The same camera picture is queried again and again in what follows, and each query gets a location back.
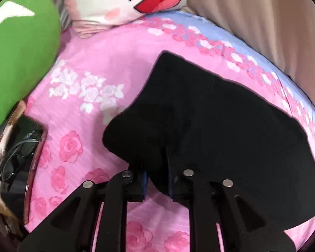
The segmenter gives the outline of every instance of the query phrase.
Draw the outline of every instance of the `white rose pattern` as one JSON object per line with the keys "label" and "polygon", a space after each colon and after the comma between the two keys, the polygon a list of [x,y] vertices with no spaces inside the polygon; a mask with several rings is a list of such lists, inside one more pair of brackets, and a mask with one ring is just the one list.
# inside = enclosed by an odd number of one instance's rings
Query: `white rose pattern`
{"label": "white rose pattern", "polygon": [[253,61],[255,65],[258,65],[257,61],[252,56],[247,56],[250,61]]}
{"label": "white rose pattern", "polygon": [[233,45],[228,42],[228,41],[222,41],[222,43],[225,45],[225,46],[228,46],[228,47],[233,47]]}
{"label": "white rose pattern", "polygon": [[236,53],[231,53],[231,57],[237,62],[243,62],[241,57],[238,54],[236,54]]}
{"label": "white rose pattern", "polygon": [[205,40],[200,40],[200,44],[208,49],[211,49],[213,48],[213,46],[208,42],[208,41],[205,41]]}
{"label": "white rose pattern", "polygon": [[59,96],[62,99],[69,95],[78,95],[83,99],[79,110],[83,113],[92,113],[95,103],[103,113],[103,124],[107,125],[112,118],[120,113],[123,108],[118,108],[117,99],[122,99],[124,84],[105,85],[105,78],[85,71],[81,81],[77,81],[78,74],[67,67],[65,60],[56,61],[51,71],[50,84],[58,84],[49,88],[49,97]]}
{"label": "white rose pattern", "polygon": [[266,75],[264,75],[264,74],[261,74],[261,75],[262,75],[262,78],[264,79],[264,81],[265,81],[267,84],[271,85],[271,81],[268,79],[268,77],[267,77]]}
{"label": "white rose pattern", "polygon": [[93,102],[98,96],[98,88],[97,87],[89,87],[86,89],[84,101]]}
{"label": "white rose pattern", "polygon": [[148,32],[151,34],[154,34],[155,36],[160,36],[160,35],[164,34],[164,32],[158,28],[150,28],[150,29],[148,29]]}
{"label": "white rose pattern", "polygon": [[189,25],[188,29],[193,30],[196,34],[199,34],[201,32],[197,27],[193,25]]}
{"label": "white rose pattern", "polygon": [[176,29],[176,25],[174,25],[174,24],[163,24],[162,27],[169,28],[171,30],[175,30]]}
{"label": "white rose pattern", "polygon": [[227,67],[229,67],[230,69],[232,69],[236,72],[240,71],[240,68],[234,62],[226,61],[226,63],[227,63]]}

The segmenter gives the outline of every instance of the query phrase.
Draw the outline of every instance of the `pink bedsheet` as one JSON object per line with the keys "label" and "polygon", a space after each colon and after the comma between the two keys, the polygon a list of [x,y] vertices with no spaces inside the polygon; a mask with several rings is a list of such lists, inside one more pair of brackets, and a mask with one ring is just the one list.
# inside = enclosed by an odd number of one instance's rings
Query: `pink bedsheet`
{"label": "pink bedsheet", "polygon": [[[170,19],[159,22],[172,24]],[[227,54],[215,51],[214,44],[226,47]],[[88,39],[79,39],[72,29],[66,31],[56,64],[28,100],[27,114],[47,126],[48,137],[34,181],[27,229],[32,231],[83,181],[107,181],[127,168],[127,163],[104,148],[102,134],[110,120],[139,94],[162,50],[244,84],[292,115],[291,99],[284,93],[287,88],[276,75],[266,74],[270,85],[260,82],[244,70],[243,64],[236,64],[234,59],[252,62],[230,45],[217,41],[210,43],[211,47],[197,47],[180,41],[168,30],[145,25],[145,20]],[[231,53],[237,56],[232,59]],[[293,116],[305,129],[314,130],[313,121],[305,119],[307,113],[300,109],[302,116]],[[315,136],[310,131],[308,138],[315,157]],[[286,233],[299,248],[314,229],[315,217]],[[189,251],[188,210],[149,184],[147,200],[128,207],[127,251]]]}

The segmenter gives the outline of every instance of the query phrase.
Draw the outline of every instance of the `black fabric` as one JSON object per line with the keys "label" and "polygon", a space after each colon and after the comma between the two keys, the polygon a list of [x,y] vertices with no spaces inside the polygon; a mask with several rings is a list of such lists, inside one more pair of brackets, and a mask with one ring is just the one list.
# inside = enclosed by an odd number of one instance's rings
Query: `black fabric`
{"label": "black fabric", "polygon": [[231,179],[282,230],[315,216],[315,162],[299,123],[241,85],[163,53],[134,103],[107,126],[103,143],[142,162],[168,190],[185,169]]}

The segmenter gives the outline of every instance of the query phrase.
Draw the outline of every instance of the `bed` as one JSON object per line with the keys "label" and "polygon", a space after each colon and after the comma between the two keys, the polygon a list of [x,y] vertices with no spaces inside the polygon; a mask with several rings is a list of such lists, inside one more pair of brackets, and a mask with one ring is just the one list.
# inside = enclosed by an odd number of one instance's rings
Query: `bed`
{"label": "bed", "polygon": [[[180,11],[157,13],[87,39],[69,28],[61,36],[56,63],[28,97],[26,114],[48,129],[29,231],[84,180],[108,181],[127,169],[104,148],[102,134],[140,93],[163,50],[248,87],[296,118],[315,158],[315,107],[308,97],[265,57],[207,19]],[[144,203],[129,204],[127,221],[129,252],[189,251],[188,210],[151,183]],[[298,250],[314,230],[315,217],[286,233]]]}

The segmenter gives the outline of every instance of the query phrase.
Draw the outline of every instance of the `pink cheek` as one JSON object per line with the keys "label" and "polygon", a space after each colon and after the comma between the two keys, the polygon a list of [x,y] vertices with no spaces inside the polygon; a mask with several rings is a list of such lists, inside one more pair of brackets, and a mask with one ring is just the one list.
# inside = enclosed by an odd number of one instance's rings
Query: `pink cheek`
{"label": "pink cheek", "polygon": [[120,8],[114,8],[105,14],[104,19],[106,21],[111,21],[117,18],[119,15],[120,15]]}

